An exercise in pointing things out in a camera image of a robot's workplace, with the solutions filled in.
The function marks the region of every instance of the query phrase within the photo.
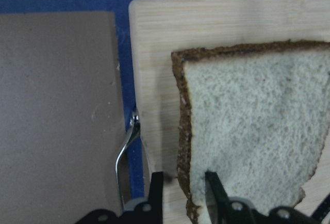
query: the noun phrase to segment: white bread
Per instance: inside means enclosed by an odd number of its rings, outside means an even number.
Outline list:
[[[330,43],[241,44],[172,53],[180,91],[178,180],[210,223],[207,170],[267,214],[302,200],[330,126]]]

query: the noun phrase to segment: black object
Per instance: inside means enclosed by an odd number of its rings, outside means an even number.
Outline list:
[[[269,216],[265,216],[245,199],[231,199],[228,197],[216,172],[205,173],[205,196],[212,224],[320,224],[328,213],[328,196],[320,204],[312,217],[286,206],[272,209]]]
[[[76,224],[162,224],[163,173],[151,176],[148,200],[135,206],[133,211],[125,211],[121,216],[109,210],[94,210]]]

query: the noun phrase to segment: wooden cutting board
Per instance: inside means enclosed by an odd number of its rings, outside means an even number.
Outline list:
[[[291,39],[330,41],[330,0],[135,0],[129,7],[141,138],[151,171],[174,178],[164,188],[164,222],[190,223],[175,172],[179,93],[171,52]],[[330,144],[297,208],[310,214],[330,192]]]

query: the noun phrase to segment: brown crust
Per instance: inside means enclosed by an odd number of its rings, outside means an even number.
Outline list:
[[[179,123],[179,151],[177,158],[177,176],[180,187],[187,200],[187,216],[192,223],[198,223],[196,206],[192,202],[190,192],[190,160],[191,160],[191,102],[188,85],[184,73],[184,64],[188,62],[210,61],[229,59],[237,56],[254,56],[259,53],[304,51],[330,47],[330,43],[322,41],[298,41],[298,42],[272,42],[261,44],[239,44],[231,47],[217,47],[213,50],[205,48],[189,49],[182,52],[173,52],[172,70],[176,78],[176,84],[180,91],[180,123]]]

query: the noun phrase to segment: wood grain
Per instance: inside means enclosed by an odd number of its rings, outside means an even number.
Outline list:
[[[151,171],[171,177],[176,176],[179,122],[172,51],[288,39],[330,41],[330,0],[135,0],[129,14],[141,138]],[[307,197],[297,206],[305,213],[330,191],[328,143],[316,175],[304,187]],[[177,183],[167,185],[164,195],[164,222],[189,223]]]

